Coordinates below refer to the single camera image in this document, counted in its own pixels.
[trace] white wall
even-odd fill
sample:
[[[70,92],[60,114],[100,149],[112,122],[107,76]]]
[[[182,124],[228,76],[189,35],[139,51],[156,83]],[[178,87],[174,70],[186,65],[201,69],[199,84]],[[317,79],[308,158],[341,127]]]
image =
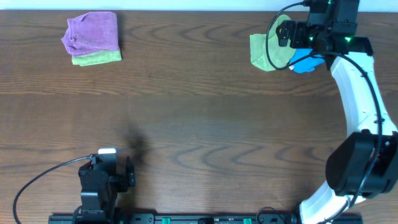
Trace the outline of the white wall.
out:
[[[278,11],[300,0],[0,0],[0,9]],[[293,11],[306,11],[297,6]],[[360,11],[398,12],[398,0],[361,0]]]

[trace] blue sponge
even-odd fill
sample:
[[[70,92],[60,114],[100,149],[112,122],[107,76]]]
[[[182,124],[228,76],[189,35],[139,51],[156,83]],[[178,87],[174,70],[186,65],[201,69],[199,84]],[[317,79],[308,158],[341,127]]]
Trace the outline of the blue sponge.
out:
[[[294,53],[294,56],[292,59],[290,59],[290,62],[294,62],[297,59],[300,59],[304,56],[307,56],[311,53],[312,49],[297,49],[296,52]],[[315,70],[315,67],[324,63],[325,60],[321,58],[307,58],[302,60],[299,63],[296,63],[294,65],[293,71],[297,73],[304,73],[304,72],[312,72]]]

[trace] folded towel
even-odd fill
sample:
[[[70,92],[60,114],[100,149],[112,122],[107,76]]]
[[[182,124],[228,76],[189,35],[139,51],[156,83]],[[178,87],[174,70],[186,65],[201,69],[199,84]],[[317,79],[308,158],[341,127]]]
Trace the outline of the folded towel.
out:
[[[100,50],[119,50],[118,22],[113,12],[89,12],[68,19],[62,42],[74,57]]]
[[[281,15],[274,23],[269,31],[268,38],[268,52],[269,56],[277,67],[287,65],[289,60],[293,57],[296,49],[290,47],[290,40],[286,47],[279,47],[278,36],[276,35],[277,26],[285,20],[290,20],[289,16]],[[266,54],[266,34],[253,34],[250,35],[250,61],[251,63],[266,72],[275,70],[269,63]]]
[[[309,55],[311,51],[312,49],[297,49],[292,59],[290,59],[290,62],[294,62],[295,60],[298,60],[304,56]],[[297,73],[312,72],[315,70],[316,66],[322,63],[325,63],[325,60],[322,58],[312,58],[312,57],[306,58],[301,62],[298,62],[295,65],[293,65],[293,71]]]
[[[101,50],[99,52],[72,57],[72,64],[80,66],[97,65],[101,63],[116,62],[122,60],[120,50]]]

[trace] green clip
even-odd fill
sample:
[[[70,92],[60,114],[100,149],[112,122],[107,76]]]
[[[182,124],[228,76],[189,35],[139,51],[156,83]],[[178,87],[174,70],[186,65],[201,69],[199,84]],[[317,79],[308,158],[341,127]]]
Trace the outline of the green clip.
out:
[[[251,218],[244,218],[243,224],[251,224]]]
[[[172,219],[171,218],[163,218],[162,219],[162,224],[171,224]]]

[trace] wood grain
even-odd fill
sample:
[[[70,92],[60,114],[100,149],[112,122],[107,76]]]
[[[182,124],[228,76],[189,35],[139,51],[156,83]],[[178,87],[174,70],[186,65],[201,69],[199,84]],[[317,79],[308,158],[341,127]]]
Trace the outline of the wood grain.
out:
[[[325,180],[345,138],[337,85],[326,71],[264,73],[249,35],[273,12],[116,11],[121,62],[73,66],[60,39],[83,11],[0,12],[0,220],[43,170],[115,146],[132,156],[137,187],[118,204],[159,213],[293,209]],[[305,13],[290,12],[292,19]],[[398,121],[398,14],[361,13],[386,107]],[[72,164],[21,196],[23,223],[80,204]],[[366,223],[398,222],[398,192],[359,205]]]

